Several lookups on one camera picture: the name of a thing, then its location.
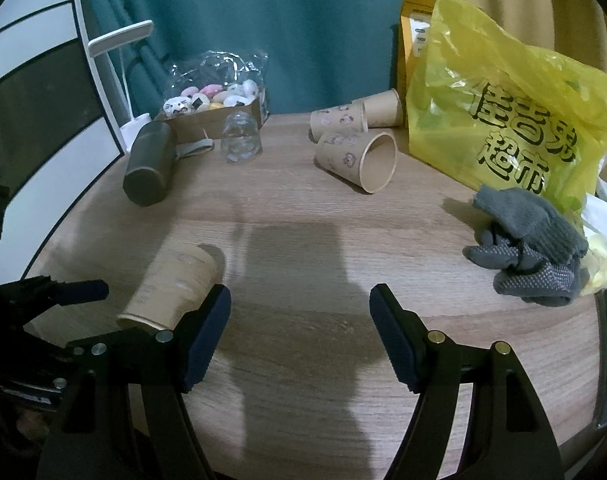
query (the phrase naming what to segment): pink toy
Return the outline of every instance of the pink toy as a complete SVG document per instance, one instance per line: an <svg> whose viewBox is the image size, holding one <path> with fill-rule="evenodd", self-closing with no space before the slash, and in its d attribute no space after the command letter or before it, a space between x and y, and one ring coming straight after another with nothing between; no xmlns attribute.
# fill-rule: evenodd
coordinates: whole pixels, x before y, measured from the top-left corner
<svg viewBox="0 0 607 480"><path fill-rule="evenodd" d="M181 91L181 97L190 97L198 93L199 88L197 88L196 86L189 86L188 88L184 88L183 91Z"/></svg>
<svg viewBox="0 0 607 480"><path fill-rule="evenodd" d="M199 91L199 93L207 95L209 99L212 99L223 89L224 87L221 85L206 85Z"/></svg>

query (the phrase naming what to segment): white cat figurine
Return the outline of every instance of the white cat figurine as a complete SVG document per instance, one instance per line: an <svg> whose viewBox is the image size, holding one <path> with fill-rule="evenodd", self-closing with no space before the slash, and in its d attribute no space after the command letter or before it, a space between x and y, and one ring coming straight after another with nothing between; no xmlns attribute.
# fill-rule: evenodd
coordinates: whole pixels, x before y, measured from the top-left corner
<svg viewBox="0 0 607 480"><path fill-rule="evenodd" d="M190 97L171 97L164 103L164 113L168 119L194 113Z"/></svg>
<svg viewBox="0 0 607 480"><path fill-rule="evenodd" d="M260 88L257 86L252 79L246 79L243 84L244 87L244 95L248 99L254 99L260 92Z"/></svg>
<svg viewBox="0 0 607 480"><path fill-rule="evenodd" d="M228 85L226 91L230 92L232 95L245 95L244 85L239 83L232 83L231 85Z"/></svg>

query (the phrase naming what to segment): tipped-over paper cup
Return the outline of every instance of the tipped-over paper cup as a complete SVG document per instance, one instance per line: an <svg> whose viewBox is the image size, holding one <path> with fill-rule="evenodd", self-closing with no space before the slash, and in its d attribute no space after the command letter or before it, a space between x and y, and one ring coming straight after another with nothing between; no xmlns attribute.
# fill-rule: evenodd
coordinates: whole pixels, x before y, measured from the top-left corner
<svg viewBox="0 0 607 480"><path fill-rule="evenodd" d="M363 103L351 103L310 114L310 131L315 142L326 132L362 133L368 131Z"/></svg>
<svg viewBox="0 0 607 480"><path fill-rule="evenodd" d="M397 167L397 142L390 132L328 132L315 158L325 170L374 193L390 182Z"/></svg>
<svg viewBox="0 0 607 480"><path fill-rule="evenodd" d="M151 333L173 330L184 314L201 306L215 285L216 276L215 261L203 249L166 242L125 311L117 316L117 324Z"/></svg>
<svg viewBox="0 0 607 480"><path fill-rule="evenodd" d="M365 120L369 128L390 128L403 123L401 99L394 89L355 99L353 103L363 103L365 106Z"/></svg>

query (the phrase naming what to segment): yellow package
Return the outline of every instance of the yellow package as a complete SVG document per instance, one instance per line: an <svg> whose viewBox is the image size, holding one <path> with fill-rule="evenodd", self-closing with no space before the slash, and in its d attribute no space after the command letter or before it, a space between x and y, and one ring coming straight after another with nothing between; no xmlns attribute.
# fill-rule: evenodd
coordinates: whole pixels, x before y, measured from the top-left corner
<svg viewBox="0 0 607 480"><path fill-rule="evenodd" d="M527 46L463 0L437 0L407 93L410 153L472 189L520 186L561 212L594 194L607 74Z"/></svg>
<svg viewBox="0 0 607 480"><path fill-rule="evenodd" d="M421 52L426 45L435 0L403 0L399 13L399 43L397 45L397 93L408 93Z"/></svg>

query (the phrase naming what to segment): round table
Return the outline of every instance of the round table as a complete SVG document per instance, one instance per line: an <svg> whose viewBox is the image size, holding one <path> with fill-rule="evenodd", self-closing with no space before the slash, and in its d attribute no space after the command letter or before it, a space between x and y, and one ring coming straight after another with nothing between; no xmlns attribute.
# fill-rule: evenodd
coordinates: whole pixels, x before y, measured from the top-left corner
<svg viewBox="0 0 607 480"><path fill-rule="evenodd" d="M369 196L313 162L307 116L274 116L264 153L227 164L181 160L165 200L140 208L121 189L126 159L64 219L30 275L103 278L101 303L56 306L45 339L116 330L116 315L165 240L216 256L232 315L205 380L185 397L212 467L238 480L383 478L417 397L397 382L368 314L387 283L429 329L461 344L509 342L559 444L593 417L599 380L595 300L545 308L492 288L494 271L462 255L488 218L474 192L401 153ZM400 146L407 145L397 132ZM462 386L442 475L456 470L472 388Z"/></svg>

